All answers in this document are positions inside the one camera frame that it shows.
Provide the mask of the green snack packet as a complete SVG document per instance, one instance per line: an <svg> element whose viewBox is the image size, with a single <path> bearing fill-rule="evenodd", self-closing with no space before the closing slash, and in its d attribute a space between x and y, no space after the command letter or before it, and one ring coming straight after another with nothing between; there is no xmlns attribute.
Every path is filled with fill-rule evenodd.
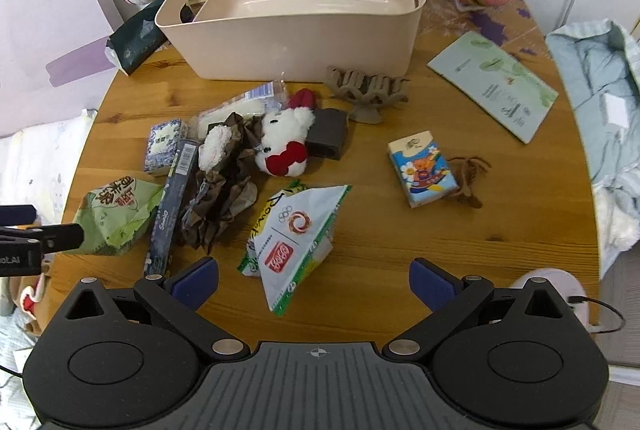
<svg viewBox="0 0 640 430"><path fill-rule="evenodd" d="M88 192L73 220L84 230L84 241L72 254L126 254L153 223L162 195L161 185L130 176Z"/></svg>

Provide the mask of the long dark blue box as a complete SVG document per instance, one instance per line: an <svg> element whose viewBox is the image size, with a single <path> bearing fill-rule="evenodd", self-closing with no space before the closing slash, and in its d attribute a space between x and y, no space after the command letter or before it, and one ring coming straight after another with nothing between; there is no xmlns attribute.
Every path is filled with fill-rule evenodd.
<svg viewBox="0 0 640 430"><path fill-rule="evenodd" d="M144 276L165 275L167 273L170 247L178 222L178 214L197 156L197 142L193 140L179 142L178 151L169 169L152 228L150 246L144 260Z"/></svg>

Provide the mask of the dark brown wrapper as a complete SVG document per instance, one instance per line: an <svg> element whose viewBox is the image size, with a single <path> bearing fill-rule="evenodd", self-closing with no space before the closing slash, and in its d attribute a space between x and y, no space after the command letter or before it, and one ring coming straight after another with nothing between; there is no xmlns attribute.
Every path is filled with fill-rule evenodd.
<svg viewBox="0 0 640 430"><path fill-rule="evenodd" d="M235 217L253 205L257 198L257 185L252 178L256 171L255 155L262 133L262 119L259 116L243 118L232 113L216 125L227 125L232 130L226 156L209 172L198 168L194 182L188 187L188 201L180 218L183 242L194 249L204 249L206 253L212 251L214 242Z"/></svg>

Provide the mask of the brown hair claw clip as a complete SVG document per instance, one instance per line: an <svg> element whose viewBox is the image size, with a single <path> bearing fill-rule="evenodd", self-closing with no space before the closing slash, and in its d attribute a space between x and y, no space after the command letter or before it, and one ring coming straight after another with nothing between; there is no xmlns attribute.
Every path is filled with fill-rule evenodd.
<svg viewBox="0 0 640 430"><path fill-rule="evenodd" d="M481 209L483 202L477 197L473 187L478 176L491 171L492 166L489 161L479 156L457 156L452 157L448 164L457 182L457 190L449 193L448 196L454 197L458 203L472 209Z"/></svg>

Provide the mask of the white green snack bag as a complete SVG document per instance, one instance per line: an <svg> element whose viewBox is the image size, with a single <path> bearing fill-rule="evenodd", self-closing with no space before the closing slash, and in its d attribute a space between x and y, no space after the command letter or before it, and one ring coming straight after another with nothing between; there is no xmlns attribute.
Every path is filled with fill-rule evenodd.
<svg viewBox="0 0 640 430"><path fill-rule="evenodd" d="M262 280L269 311L278 317L332 251L336 217L351 189L294 180L268 199L250 229L239 271Z"/></svg>

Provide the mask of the cartoon bear tissue pack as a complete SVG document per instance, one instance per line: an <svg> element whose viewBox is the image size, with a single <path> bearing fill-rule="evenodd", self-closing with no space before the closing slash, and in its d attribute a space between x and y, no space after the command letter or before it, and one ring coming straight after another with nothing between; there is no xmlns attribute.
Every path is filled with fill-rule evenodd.
<svg viewBox="0 0 640 430"><path fill-rule="evenodd" d="M435 202L459 188L428 130L388 143L387 153L411 208Z"/></svg>

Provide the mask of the blue white porcelain-pattern pack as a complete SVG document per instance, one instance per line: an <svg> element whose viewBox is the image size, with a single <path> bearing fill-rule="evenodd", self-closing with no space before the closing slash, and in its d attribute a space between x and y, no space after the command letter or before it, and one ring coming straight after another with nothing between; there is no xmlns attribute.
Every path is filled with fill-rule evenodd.
<svg viewBox="0 0 640 430"><path fill-rule="evenodd" d="M179 142L186 138L188 125L172 119L151 127L143 161L143 171L151 176L166 176L175 159Z"/></svg>

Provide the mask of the white cloth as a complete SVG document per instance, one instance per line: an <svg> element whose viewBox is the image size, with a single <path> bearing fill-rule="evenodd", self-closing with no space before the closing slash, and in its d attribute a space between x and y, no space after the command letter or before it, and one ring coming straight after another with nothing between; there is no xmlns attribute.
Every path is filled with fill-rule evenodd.
<svg viewBox="0 0 640 430"><path fill-rule="evenodd" d="M226 156L226 147L231 138L232 130L227 125L216 125L210 129L198 148L198 168L204 172L214 169Z"/></svg>

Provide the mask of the white kitty plush toy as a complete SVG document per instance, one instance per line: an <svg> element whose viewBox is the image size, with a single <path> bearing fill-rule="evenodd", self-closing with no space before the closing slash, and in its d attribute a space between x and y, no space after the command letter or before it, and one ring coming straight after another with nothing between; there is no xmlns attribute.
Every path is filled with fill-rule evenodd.
<svg viewBox="0 0 640 430"><path fill-rule="evenodd" d="M308 161L306 139L314 124L314 93L303 88L288 101L288 107L262 119L262 138L256 149L258 168L273 177L295 178Z"/></svg>

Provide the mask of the dark brown small box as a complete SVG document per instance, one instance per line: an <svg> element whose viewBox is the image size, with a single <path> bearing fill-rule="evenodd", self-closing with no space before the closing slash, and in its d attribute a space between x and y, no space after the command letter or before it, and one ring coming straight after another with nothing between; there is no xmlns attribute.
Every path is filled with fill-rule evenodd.
<svg viewBox="0 0 640 430"><path fill-rule="evenodd" d="M309 128L306 146L311 157L339 161L348 132L348 116L341 109L315 109L314 124Z"/></svg>

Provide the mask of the clear plastic wrapper packet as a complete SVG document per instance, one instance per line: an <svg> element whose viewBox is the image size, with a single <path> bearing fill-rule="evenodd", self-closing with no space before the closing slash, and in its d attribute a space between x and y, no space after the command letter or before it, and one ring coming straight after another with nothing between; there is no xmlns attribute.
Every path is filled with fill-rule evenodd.
<svg viewBox="0 0 640 430"><path fill-rule="evenodd" d="M262 116L279 112L288 104L288 89L283 80L271 80L249 91L216 105L213 109L198 113L189 120L189 133L192 139L203 141L210 125L223 123L231 113L243 118Z"/></svg>

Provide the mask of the tan large hair claw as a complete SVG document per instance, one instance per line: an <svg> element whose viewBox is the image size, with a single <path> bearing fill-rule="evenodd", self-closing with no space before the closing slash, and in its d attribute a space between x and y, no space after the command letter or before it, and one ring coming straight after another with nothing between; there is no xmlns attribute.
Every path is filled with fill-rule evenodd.
<svg viewBox="0 0 640 430"><path fill-rule="evenodd" d="M323 79L323 85L335 98L352 105L349 118L367 125L382 123L381 109L394 108L409 101L408 83L405 77L369 75L341 68L328 68Z"/></svg>

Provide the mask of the dark green tissue pack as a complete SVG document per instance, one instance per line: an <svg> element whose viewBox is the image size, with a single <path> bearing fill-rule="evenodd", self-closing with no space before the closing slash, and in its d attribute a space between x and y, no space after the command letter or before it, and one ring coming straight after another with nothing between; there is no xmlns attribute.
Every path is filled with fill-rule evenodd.
<svg viewBox="0 0 640 430"><path fill-rule="evenodd" d="M167 42L166 35L155 24L164 1L153 0L107 38L105 57L127 76Z"/></svg>

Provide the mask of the lavender board with grey edge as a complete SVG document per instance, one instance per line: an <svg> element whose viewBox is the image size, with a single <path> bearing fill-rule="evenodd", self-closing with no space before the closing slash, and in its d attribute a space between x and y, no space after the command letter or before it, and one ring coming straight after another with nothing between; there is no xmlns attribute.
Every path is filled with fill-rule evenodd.
<svg viewBox="0 0 640 430"><path fill-rule="evenodd" d="M1 0L1 132L99 109L116 68L113 0Z"/></svg>

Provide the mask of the beige plastic storage bin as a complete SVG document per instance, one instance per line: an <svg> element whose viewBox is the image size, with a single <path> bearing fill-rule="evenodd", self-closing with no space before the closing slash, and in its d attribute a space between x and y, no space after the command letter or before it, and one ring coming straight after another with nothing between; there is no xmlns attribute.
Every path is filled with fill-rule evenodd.
<svg viewBox="0 0 640 430"><path fill-rule="evenodd" d="M204 79L402 76L426 0L165 0L155 23Z"/></svg>

